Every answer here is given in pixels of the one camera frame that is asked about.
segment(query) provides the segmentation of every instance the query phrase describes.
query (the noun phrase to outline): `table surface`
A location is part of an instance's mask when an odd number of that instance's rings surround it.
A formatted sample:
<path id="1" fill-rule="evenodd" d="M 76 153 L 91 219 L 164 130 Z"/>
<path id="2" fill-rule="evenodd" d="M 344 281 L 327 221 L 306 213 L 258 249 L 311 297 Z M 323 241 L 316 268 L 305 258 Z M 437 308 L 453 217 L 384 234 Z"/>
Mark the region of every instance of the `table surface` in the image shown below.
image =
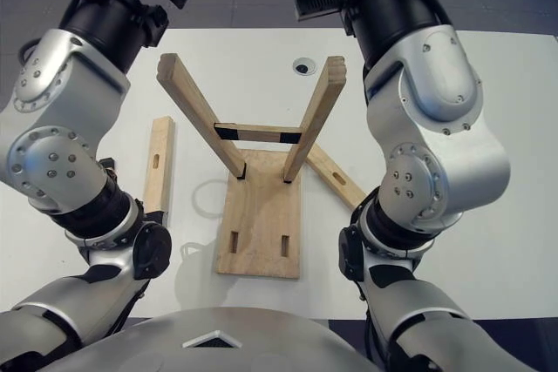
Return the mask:
<path id="1" fill-rule="evenodd" d="M 461 32 L 485 86 L 487 123 L 507 148 L 512 179 L 496 203 L 466 213 L 444 232 L 416 272 L 444 289 L 473 318 L 558 316 L 554 211 L 558 43 L 551 36 Z M 169 30 L 142 51 L 129 72 L 132 89 L 99 158 L 117 162 L 121 187 L 140 198 L 154 118 L 176 121 L 169 269 L 152 281 L 135 316 L 209 306 L 273 308 L 310 318 L 360 319 L 365 305 L 337 269 L 337 236 L 349 221 L 342 201 L 305 166 L 298 281 L 214 273 L 227 171 L 155 79 L 159 56 L 177 52 L 221 122 L 297 126 L 327 56 L 342 55 L 347 85 L 317 143 L 370 191 L 384 160 L 365 118 L 362 58 L 342 30 Z M 318 70 L 296 75 L 310 57 Z M 239 143 L 286 150 L 285 145 Z M 86 265 L 63 231 L 0 185 L 0 310 Z"/>

